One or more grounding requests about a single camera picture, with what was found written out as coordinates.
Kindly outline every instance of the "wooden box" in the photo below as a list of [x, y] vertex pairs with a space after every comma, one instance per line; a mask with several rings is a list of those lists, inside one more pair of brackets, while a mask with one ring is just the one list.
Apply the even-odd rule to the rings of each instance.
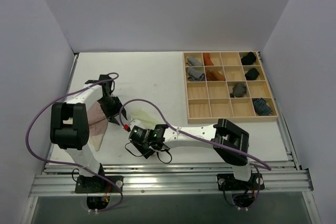
[[[278, 118], [278, 111], [258, 53], [253, 52], [257, 60], [252, 65], [243, 66], [241, 63], [240, 59], [248, 53], [248, 51], [209, 52], [214, 66], [204, 65], [203, 52], [183, 53], [188, 123], [216, 123], [221, 118], [232, 122], [264, 122], [275, 121]], [[194, 56], [203, 66], [188, 65], [188, 56]], [[225, 77], [225, 81], [189, 81], [187, 72], [191, 67], [203, 73], [217, 70]], [[251, 68], [256, 68], [259, 76], [256, 80], [247, 81], [245, 73]], [[241, 98], [231, 98], [229, 94], [238, 82], [247, 87], [247, 92]], [[253, 106], [254, 98], [265, 99], [272, 109], [272, 114], [259, 116]]]

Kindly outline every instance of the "empty compartment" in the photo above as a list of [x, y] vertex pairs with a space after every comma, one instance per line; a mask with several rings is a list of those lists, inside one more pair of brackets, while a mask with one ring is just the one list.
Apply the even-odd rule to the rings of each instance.
[[214, 66], [222, 66], [222, 60], [220, 59], [221, 53], [220, 52], [204, 52], [204, 54], [209, 54], [210, 55], [210, 60], [214, 64]]
[[231, 99], [231, 105], [234, 117], [256, 116], [250, 98]]
[[246, 86], [246, 93], [242, 96], [242, 98], [247, 98], [250, 97], [250, 94], [248, 92], [248, 87], [247, 87], [247, 83], [246, 81], [230, 81], [227, 82], [227, 86], [229, 88], [229, 94], [231, 94], [233, 92], [233, 87], [237, 84], [237, 83], [243, 83]]
[[202, 66], [204, 66], [203, 56], [201, 52], [185, 52], [183, 56], [184, 56], [184, 63], [186, 67], [192, 67], [191, 65], [187, 64], [189, 56], [194, 56], [196, 60], [199, 61], [202, 64]]
[[205, 82], [187, 82], [188, 99], [207, 99], [208, 93]]
[[252, 98], [271, 97], [266, 81], [247, 81], [247, 85]]
[[233, 116], [230, 99], [210, 99], [213, 118], [231, 118]]
[[224, 77], [225, 79], [225, 75], [224, 75], [224, 71], [223, 71], [223, 67], [208, 67], [205, 66], [205, 73], [207, 73], [207, 71], [209, 71], [209, 74], [211, 76], [211, 78], [206, 78], [207, 81], [221, 81], [221, 78]]
[[221, 52], [223, 66], [241, 66], [238, 52]]
[[188, 100], [189, 118], [210, 118], [210, 106], [207, 99]]
[[194, 68], [194, 69], [197, 69], [197, 70], [199, 70], [199, 71], [201, 71], [202, 73], [204, 73], [205, 74], [205, 72], [204, 72], [204, 67], [186, 67], [185, 68], [185, 76], [186, 76], [186, 81], [187, 82], [190, 82], [189, 80], [188, 80], [188, 78], [190, 77], [189, 76], [189, 74], [188, 74], [188, 69], [189, 68]]
[[[239, 61], [240, 61], [240, 64], [242, 64], [241, 62], [241, 58], [242, 57], [244, 57], [244, 56], [246, 56], [247, 54], [248, 54], [249, 52], [239, 52], [239, 57], [240, 57], [240, 59], [239, 59]], [[257, 53], [256, 52], [253, 52], [253, 54], [256, 56], [256, 61], [254, 62], [254, 63], [252, 63], [251, 65], [253, 65], [253, 66], [255, 66], [255, 65], [260, 65], [260, 61], [259, 61], [259, 58], [258, 58], [258, 55], [257, 55]]]
[[222, 82], [207, 82], [209, 98], [229, 98], [227, 83]]
[[244, 71], [242, 67], [224, 67], [225, 77], [227, 81], [245, 81]]
[[262, 115], [263, 117], [270, 117], [270, 116], [278, 116], [277, 114], [277, 110], [275, 109], [275, 105], [274, 105], [274, 101], [272, 98], [264, 98], [264, 100], [266, 101], [266, 105], [269, 106], [272, 110], [272, 114], [271, 115]]
[[245, 77], [245, 74], [251, 69], [251, 68], [256, 68], [259, 72], [259, 76], [255, 79], [255, 81], [265, 81], [265, 76], [264, 76], [264, 73], [263, 73], [263, 70], [261, 69], [260, 66], [243, 66], [243, 69], [244, 69], [244, 77]]

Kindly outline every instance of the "brown cloth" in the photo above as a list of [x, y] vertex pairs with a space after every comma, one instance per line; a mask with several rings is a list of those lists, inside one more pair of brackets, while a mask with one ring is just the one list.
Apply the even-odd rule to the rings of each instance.
[[203, 53], [203, 61], [205, 66], [214, 66], [213, 62], [210, 59], [210, 54], [208, 52]]
[[207, 81], [225, 81], [225, 77], [217, 70], [207, 70], [205, 74]]

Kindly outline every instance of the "mounting plate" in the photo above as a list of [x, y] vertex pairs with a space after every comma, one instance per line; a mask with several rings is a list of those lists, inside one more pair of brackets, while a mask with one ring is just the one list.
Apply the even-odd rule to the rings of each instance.
[[[260, 190], [265, 189], [264, 180], [262, 174], [260, 174], [261, 182]], [[235, 179], [233, 174], [217, 174], [218, 190], [223, 191], [245, 191], [245, 190], [257, 190], [258, 188], [258, 174], [252, 173], [249, 181], [241, 181]]]
[[[105, 178], [111, 180], [115, 183], [121, 190], [123, 187], [123, 176], [105, 176]], [[96, 194], [96, 193], [106, 193], [109, 190], [109, 184], [105, 183], [103, 186], [101, 184], [93, 183], [83, 183], [81, 177], [77, 178], [75, 193], [76, 194]], [[118, 193], [118, 190], [112, 186], [111, 193]]]

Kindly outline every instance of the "white table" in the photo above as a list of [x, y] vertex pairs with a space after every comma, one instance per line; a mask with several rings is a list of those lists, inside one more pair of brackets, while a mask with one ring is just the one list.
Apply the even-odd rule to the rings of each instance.
[[[183, 82], [182, 52], [91, 52], [80, 53], [70, 85], [70, 92], [81, 89], [89, 79], [98, 79], [100, 74], [117, 72], [114, 95], [122, 103], [134, 98], [143, 98], [155, 103], [173, 125], [188, 126]], [[150, 105], [133, 102], [126, 107], [128, 117], [142, 108], [161, 121], [159, 114]], [[277, 122], [237, 123], [250, 134], [249, 154], [264, 161], [287, 161]], [[100, 151], [91, 149], [102, 164], [160, 164], [155, 155], [145, 160], [134, 157], [125, 149], [128, 132], [109, 123]], [[172, 163], [213, 163], [223, 160], [212, 149], [181, 147], [171, 150]], [[72, 162], [70, 156], [54, 146], [52, 160]]]

